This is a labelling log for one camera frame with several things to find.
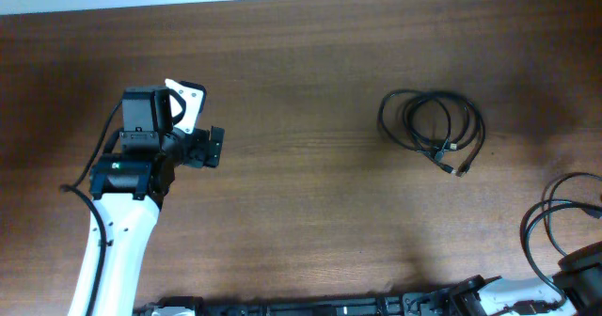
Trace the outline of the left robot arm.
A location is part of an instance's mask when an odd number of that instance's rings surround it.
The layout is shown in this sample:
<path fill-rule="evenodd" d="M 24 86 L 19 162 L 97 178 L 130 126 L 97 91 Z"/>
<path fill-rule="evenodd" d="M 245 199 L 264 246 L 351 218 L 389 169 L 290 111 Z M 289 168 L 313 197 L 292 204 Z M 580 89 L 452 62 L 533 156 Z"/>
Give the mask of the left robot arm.
<path fill-rule="evenodd" d="M 128 87 L 113 108 L 123 124 L 102 130 L 73 184 L 63 192 L 90 212 L 84 259 L 71 315 L 130 315 L 145 251 L 178 166 L 216 168 L 225 131 L 197 128 L 204 86 L 167 79 Z"/>

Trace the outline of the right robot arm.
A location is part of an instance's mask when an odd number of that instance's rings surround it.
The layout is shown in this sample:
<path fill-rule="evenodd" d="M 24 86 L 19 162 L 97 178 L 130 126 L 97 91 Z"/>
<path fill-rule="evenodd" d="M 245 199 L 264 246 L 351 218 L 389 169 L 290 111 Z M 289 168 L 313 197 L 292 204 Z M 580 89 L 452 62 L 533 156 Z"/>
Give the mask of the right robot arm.
<path fill-rule="evenodd" d="M 476 276 L 449 291 L 451 315 L 601 314 L 601 244 L 583 247 L 559 261 L 551 277 L 558 290 L 539 278 L 485 280 Z"/>

